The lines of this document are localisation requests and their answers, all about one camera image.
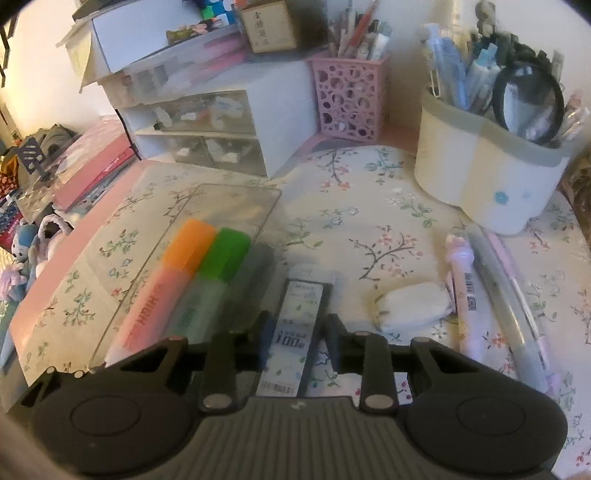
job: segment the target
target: blue plush toy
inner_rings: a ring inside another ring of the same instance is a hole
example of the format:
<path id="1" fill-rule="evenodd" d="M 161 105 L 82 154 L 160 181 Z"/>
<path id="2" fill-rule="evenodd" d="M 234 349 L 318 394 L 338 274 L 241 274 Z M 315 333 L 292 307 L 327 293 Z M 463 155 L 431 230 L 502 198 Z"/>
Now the blue plush toy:
<path id="1" fill-rule="evenodd" d="M 25 223 L 17 227 L 14 238 L 12 239 L 12 256 L 18 262 L 18 270 L 21 275 L 27 278 L 27 291 L 29 291 L 36 279 L 36 258 L 35 255 L 33 255 L 33 258 L 30 258 L 30 249 L 32 245 L 38 243 L 37 231 L 38 229 L 35 225 Z"/>
<path id="2" fill-rule="evenodd" d="M 20 225 L 14 233 L 12 239 L 12 256 L 17 262 L 25 263 L 29 259 L 29 249 L 33 240 L 37 236 L 37 227 L 35 225 Z"/>

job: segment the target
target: white eraser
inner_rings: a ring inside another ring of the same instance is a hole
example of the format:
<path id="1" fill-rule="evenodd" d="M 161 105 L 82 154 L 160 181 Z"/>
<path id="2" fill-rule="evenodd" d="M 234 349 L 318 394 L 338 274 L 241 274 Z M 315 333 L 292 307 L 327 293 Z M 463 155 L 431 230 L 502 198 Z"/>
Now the white eraser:
<path id="1" fill-rule="evenodd" d="M 375 326 L 383 332 L 420 327 L 448 316 L 452 298 L 443 282 L 425 282 L 398 288 L 375 299 Z"/>

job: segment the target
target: ribbed black surface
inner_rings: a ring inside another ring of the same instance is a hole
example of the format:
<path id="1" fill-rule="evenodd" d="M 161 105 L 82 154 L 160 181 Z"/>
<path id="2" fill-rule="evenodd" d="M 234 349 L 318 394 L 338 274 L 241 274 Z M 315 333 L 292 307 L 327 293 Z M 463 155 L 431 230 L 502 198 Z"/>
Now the ribbed black surface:
<path id="1" fill-rule="evenodd" d="M 174 459 L 145 480 L 426 480 L 469 478 L 419 455 L 393 420 L 349 398 L 252 398 L 203 421 Z M 549 473 L 531 479 L 551 479 Z"/>

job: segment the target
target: lead refill box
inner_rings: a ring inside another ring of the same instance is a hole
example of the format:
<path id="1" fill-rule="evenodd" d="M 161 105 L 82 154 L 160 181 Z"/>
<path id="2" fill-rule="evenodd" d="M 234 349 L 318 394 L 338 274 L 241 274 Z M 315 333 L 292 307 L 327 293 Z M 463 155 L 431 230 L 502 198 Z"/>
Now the lead refill box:
<path id="1" fill-rule="evenodd" d="M 333 274 L 312 265 L 296 265 L 288 272 L 258 396 L 306 394 L 333 283 Z"/>

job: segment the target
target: barcode sticker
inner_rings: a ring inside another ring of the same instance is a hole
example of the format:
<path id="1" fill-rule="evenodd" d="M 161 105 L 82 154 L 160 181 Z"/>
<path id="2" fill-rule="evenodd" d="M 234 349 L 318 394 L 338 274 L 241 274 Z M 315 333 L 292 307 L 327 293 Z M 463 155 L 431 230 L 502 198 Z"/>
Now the barcode sticker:
<path id="1" fill-rule="evenodd" d="M 265 391 L 280 393 L 282 395 L 293 395 L 294 387 L 289 385 L 282 385 L 280 383 L 273 383 L 268 381 L 262 381 L 258 386 L 258 394 L 264 395 Z"/>
<path id="2" fill-rule="evenodd" d="M 474 297 L 467 297 L 466 299 L 468 300 L 468 310 L 470 310 L 471 312 L 475 312 L 476 311 L 476 299 Z"/>
<path id="3" fill-rule="evenodd" d="M 474 295 L 474 283 L 472 282 L 472 274 L 464 273 L 464 280 L 466 280 L 466 293 L 468 295 Z"/>

